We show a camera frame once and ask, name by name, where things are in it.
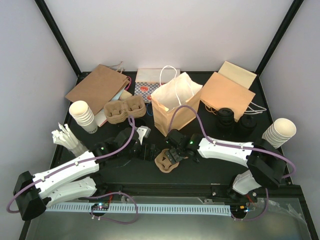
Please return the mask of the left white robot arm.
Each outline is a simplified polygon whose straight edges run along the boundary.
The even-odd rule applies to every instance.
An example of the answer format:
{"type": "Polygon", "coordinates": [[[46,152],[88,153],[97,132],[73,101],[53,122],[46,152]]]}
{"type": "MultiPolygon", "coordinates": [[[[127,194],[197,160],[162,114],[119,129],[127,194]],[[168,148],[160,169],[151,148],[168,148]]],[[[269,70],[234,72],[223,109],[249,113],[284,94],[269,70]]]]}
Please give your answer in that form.
{"type": "Polygon", "coordinates": [[[55,168],[36,174],[21,173],[13,190],[16,212],[23,221],[30,221],[58,203],[78,198],[103,199],[108,188],[98,172],[108,162],[152,161],[160,153],[155,144],[144,142],[148,135],[144,126],[129,127],[55,168]]]}

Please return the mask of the orange kraft paper bag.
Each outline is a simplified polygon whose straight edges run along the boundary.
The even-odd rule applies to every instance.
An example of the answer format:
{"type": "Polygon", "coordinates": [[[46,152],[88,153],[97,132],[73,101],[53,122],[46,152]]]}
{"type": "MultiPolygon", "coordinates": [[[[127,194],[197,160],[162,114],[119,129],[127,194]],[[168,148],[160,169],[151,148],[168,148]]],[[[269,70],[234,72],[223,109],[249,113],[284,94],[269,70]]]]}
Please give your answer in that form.
{"type": "Polygon", "coordinates": [[[196,116],[181,106],[189,106],[198,111],[203,85],[194,82],[191,77],[173,66],[164,66],[159,74],[159,87],[151,94],[151,105],[155,127],[167,136],[171,129],[181,130],[196,116]],[[163,71],[173,69],[168,82],[162,81],[163,71]]]}

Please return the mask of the single pulp cup carrier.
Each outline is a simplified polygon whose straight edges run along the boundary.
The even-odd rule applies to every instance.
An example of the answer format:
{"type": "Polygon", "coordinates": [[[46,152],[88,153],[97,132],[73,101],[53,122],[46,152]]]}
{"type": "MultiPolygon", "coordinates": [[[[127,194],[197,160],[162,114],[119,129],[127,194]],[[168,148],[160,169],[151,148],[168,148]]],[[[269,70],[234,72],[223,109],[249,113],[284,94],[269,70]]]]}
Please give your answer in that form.
{"type": "Polygon", "coordinates": [[[165,148],[154,159],[156,166],[163,173],[170,173],[173,169],[177,168],[180,161],[188,159],[187,156],[180,156],[175,148],[165,148]]]}

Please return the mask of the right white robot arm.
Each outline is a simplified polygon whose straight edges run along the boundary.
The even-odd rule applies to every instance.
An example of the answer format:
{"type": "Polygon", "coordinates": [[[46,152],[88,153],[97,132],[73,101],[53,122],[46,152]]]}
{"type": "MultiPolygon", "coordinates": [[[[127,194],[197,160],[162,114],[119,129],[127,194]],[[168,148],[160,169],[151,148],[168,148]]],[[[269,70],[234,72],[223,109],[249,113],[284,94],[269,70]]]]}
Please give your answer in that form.
{"type": "Polygon", "coordinates": [[[198,162],[203,158],[220,159],[245,167],[246,171],[237,174],[226,190],[228,198],[234,202],[258,188],[278,189],[286,168],[282,155],[264,139],[232,142],[200,134],[188,137],[173,129],[165,141],[171,146],[165,156],[172,165],[184,159],[198,162]]]}

